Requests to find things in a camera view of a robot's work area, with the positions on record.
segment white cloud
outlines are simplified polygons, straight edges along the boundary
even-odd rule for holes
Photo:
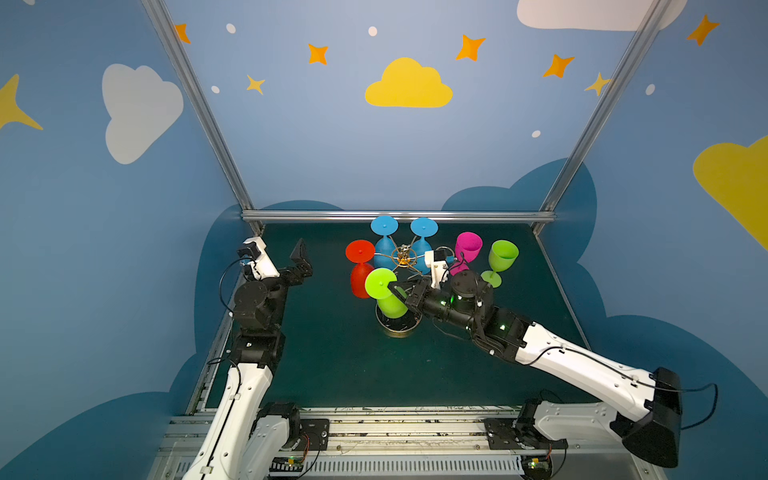
[[[635,31],[653,0],[520,0],[518,18],[533,28]],[[671,0],[661,27],[683,11],[687,0]]]
[[[154,70],[126,65],[107,67],[101,79],[104,105],[112,120],[107,149],[121,164],[135,162],[181,116],[184,97],[174,83]]]

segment dark green table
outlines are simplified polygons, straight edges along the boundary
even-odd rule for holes
[[[511,269],[502,273],[495,303],[529,316],[552,332],[583,345],[560,296],[546,259],[527,225],[441,224],[432,247],[454,247],[456,237],[473,231],[483,239],[477,272],[488,269],[495,240],[520,249]],[[401,223],[398,244],[412,234]],[[376,301],[352,295],[349,275],[354,264],[345,256],[353,240],[375,243],[367,223],[271,224],[266,228],[270,258],[280,268],[289,263],[299,238],[306,241],[314,276],[292,288],[283,320],[283,359],[264,401],[291,401],[299,406],[468,406],[519,405],[549,389],[565,402],[593,402],[594,397],[533,367],[510,365],[483,353],[423,320],[405,338],[382,332],[374,314]],[[446,331],[461,335],[460,329]],[[216,407],[226,382],[220,369],[207,406]],[[545,393],[545,398],[554,399]]]

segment round tray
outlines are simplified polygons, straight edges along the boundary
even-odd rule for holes
[[[392,338],[402,339],[413,333],[413,330],[422,321],[421,315],[416,315],[414,312],[408,310],[405,315],[400,318],[391,319],[384,315],[376,305],[376,319],[379,321],[379,325],[384,329],[384,333]]]

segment painted wall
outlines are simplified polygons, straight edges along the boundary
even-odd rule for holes
[[[2,2],[0,58],[0,478],[143,478],[247,229],[139,0]]]
[[[256,207],[410,210],[537,210],[649,4],[167,0]]]
[[[597,352],[720,384],[671,480],[764,478],[768,462],[766,15],[757,0],[688,2],[541,235]],[[684,424],[711,401],[686,394]],[[728,439],[750,460],[725,473],[711,462]]]

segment yellow star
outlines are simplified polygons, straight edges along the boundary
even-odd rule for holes
[[[602,93],[602,91],[603,91],[603,87],[604,87],[605,85],[607,85],[607,83],[608,83],[609,81],[611,81],[611,79],[610,79],[610,78],[608,78],[608,79],[605,79],[605,80],[604,80],[604,79],[603,79],[603,75],[602,75],[602,74],[600,74],[600,73],[598,73],[598,79],[597,79],[597,80],[595,80],[595,81],[594,81],[594,83],[593,83],[592,85],[590,85],[589,87],[586,87],[586,88],[584,89],[584,91],[587,91],[587,90],[594,90],[594,91],[595,91],[595,92],[598,94],[598,97],[599,97],[599,96],[600,96],[600,93]]]
[[[12,121],[28,125],[32,128],[42,130],[43,127],[32,120],[29,115],[24,113],[16,104],[16,90],[18,89],[18,75],[14,75],[8,80],[3,88],[0,88],[0,128]]]
[[[480,38],[479,40],[472,40],[466,35],[463,35],[463,37],[464,45],[462,45],[462,50],[458,53],[456,60],[461,60],[462,58],[471,58],[473,61],[477,61],[478,48],[480,48],[480,45],[482,45],[482,42],[484,42],[485,39]]]
[[[328,50],[328,47],[316,47],[314,45],[310,45],[310,52],[312,53],[310,55],[310,63],[315,63],[318,61],[323,65],[328,65],[326,63],[326,50]]]
[[[686,40],[695,40],[699,46],[704,43],[704,39],[707,37],[707,35],[710,34],[711,31],[713,31],[719,23],[713,23],[710,22],[710,19],[707,18],[705,15],[704,18],[702,18],[701,23],[698,27],[696,27],[696,30],[694,30],[694,33],[688,35],[688,38]]]
[[[575,57],[570,58],[560,58],[557,55],[555,55],[552,58],[552,66],[547,70],[546,73],[542,75],[542,77],[548,77],[549,75],[557,75],[560,78],[563,78],[563,74],[565,73],[565,67],[568,66],[569,63],[573,61]]]
[[[250,77],[250,75],[247,75],[247,77],[248,77],[248,80],[250,80],[250,85],[248,85],[248,88],[246,88],[246,90],[258,90],[260,94],[264,95],[264,92],[261,91],[261,84],[264,83],[264,80],[255,81]]]

